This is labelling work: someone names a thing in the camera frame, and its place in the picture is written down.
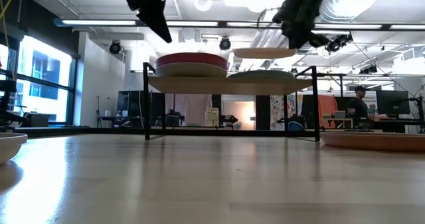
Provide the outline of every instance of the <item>white plate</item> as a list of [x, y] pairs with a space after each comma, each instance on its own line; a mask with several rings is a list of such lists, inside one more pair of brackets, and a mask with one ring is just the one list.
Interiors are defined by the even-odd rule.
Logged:
[[26, 134], [0, 133], [0, 164], [15, 157], [27, 140]]
[[164, 64], [157, 67], [157, 76], [226, 77], [227, 70], [213, 64], [195, 62]]

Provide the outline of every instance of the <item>shelf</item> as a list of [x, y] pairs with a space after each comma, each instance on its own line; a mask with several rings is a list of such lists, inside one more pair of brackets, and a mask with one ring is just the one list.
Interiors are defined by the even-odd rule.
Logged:
[[312, 85], [311, 80], [276, 78], [149, 77], [166, 94], [288, 95]]

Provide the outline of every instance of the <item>man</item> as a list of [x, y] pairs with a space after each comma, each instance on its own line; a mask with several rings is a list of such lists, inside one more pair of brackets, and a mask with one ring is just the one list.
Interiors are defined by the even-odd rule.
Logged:
[[361, 121], [369, 122], [367, 105], [363, 102], [363, 98], [366, 95], [366, 88], [363, 86], [357, 86], [355, 92], [356, 97], [348, 103], [348, 113], [354, 113], [353, 123], [354, 126], [358, 126]]

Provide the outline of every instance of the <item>computer monitor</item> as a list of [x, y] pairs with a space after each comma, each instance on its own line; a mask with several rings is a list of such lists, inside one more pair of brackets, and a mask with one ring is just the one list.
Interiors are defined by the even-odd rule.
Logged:
[[410, 114], [407, 91], [377, 91], [378, 114]]

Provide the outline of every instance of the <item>cap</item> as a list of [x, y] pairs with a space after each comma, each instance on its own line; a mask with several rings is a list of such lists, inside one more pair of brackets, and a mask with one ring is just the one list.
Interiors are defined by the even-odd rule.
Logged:
[[357, 86], [357, 87], [356, 87], [356, 89], [354, 89], [354, 91], [355, 91], [355, 92], [357, 92], [357, 91], [363, 91], [363, 92], [366, 92], [366, 88], [360, 85], [360, 86]]

